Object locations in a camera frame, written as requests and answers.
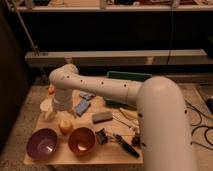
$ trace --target wooden table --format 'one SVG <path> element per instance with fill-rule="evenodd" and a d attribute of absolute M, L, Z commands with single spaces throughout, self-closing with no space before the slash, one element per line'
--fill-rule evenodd
<path fill-rule="evenodd" d="M 81 100 L 79 91 L 73 92 L 73 106 L 76 106 Z M 125 152 L 120 145 L 116 143 L 107 143 L 99 145 L 96 143 L 95 149 L 87 156 L 77 157 L 68 147 L 69 136 L 62 136 L 59 131 L 58 124 L 61 117 L 68 117 L 72 120 L 74 129 L 78 127 L 88 127 L 93 131 L 99 131 L 105 128 L 109 132 L 118 133 L 123 136 L 127 142 L 131 142 L 134 132 L 122 123 L 112 120 L 99 124 L 93 124 L 91 116 L 97 112 L 103 112 L 110 110 L 113 115 L 119 117 L 122 121 L 131 124 L 130 121 L 125 119 L 117 108 L 108 108 L 102 97 L 96 96 L 91 100 L 91 106 L 82 117 L 75 118 L 73 115 L 67 112 L 58 112 L 55 118 L 51 122 L 45 122 L 43 115 L 40 114 L 35 131 L 41 128 L 52 128 L 56 131 L 59 138 L 59 143 L 55 153 L 47 160 L 34 161 L 27 154 L 24 159 L 25 164 L 44 164 L 44 165 L 84 165 L 84 164 L 142 164 L 143 157 L 140 149 L 135 148 L 140 154 L 139 158 L 135 158 Z"/>

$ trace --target floor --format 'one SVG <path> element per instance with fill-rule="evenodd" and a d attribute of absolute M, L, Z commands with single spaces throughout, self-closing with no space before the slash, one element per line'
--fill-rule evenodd
<path fill-rule="evenodd" d="M 210 112 L 206 108 L 202 98 L 200 97 L 199 93 L 196 91 L 195 84 L 181 84 L 180 85 L 182 92 L 187 100 L 189 100 L 193 105 L 197 106 L 200 110 L 211 116 Z M 19 113 L 19 116 L 14 124 L 14 127 L 11 131 L 11 134 L 8 138 L 6 146 L 0 155 L 0 170 L 1 171 L 13 171 L 13 170 L 20 170 L 20 171 L 36 171 L 36 170 L 43 170 L 48 171 L 51 168 L 47 166 L 31 166 L 31 165 L 24 165 L 23 160 L 25 157 L 25 146 L 29 136 L 31 135 L 36 120 L 39 116 L 40 109 L 39 105 L 42 100 L 45 99 L 47 95 L 47 86 L 40 85 L 35 83 L 22 106 L 22 109 Z M 195 123 L 198 117 L 193 111 L 189 111 L 189 121 L 190 123 Z M 210 120 L 203 120 L 205 125 L 213 126 L 213 121 Z M 213 131 L 208 134 L 213 142 Z M 193 137 L 194 141 L 201 142 L 206 144 L 203 138 L 203 132 L 198 131 L 196 135 Z M 198 167 L 200 171 L 212 171 L 213 170 L 213 151 L 204 149 L 200 146 L 195 146 L 196 156 L 198 159 Z M 100 165 L 90 165 L 90 166 L 57 166 L 57 170 L 59 171 L 66 171 L 66 170 L 141 170 L 141 168 L 137 165 L 107 165 L 107 166 L 100 166 Z"/>

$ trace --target orange bowl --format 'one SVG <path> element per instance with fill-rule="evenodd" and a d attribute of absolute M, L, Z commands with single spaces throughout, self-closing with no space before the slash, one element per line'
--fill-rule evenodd
<path fill-rule="evenodd" d="M 78 156 L 87 155 L 95 146 L 95 134 L 86 127 L 80 127 L 74 130 L 68 140 L 70 150 Z"/>

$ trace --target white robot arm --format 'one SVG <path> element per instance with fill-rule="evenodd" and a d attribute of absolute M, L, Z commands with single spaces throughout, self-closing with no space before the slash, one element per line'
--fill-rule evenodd
<path fill-rule="evenodd" d="M 51 72 L 55 110 L 69 110 L 78 89 L 135 106 L 146 171 L 197 171 L 185 101 L 179 87 L 164 77 L 144 83 L 78 75 L 68 64 Z"/>

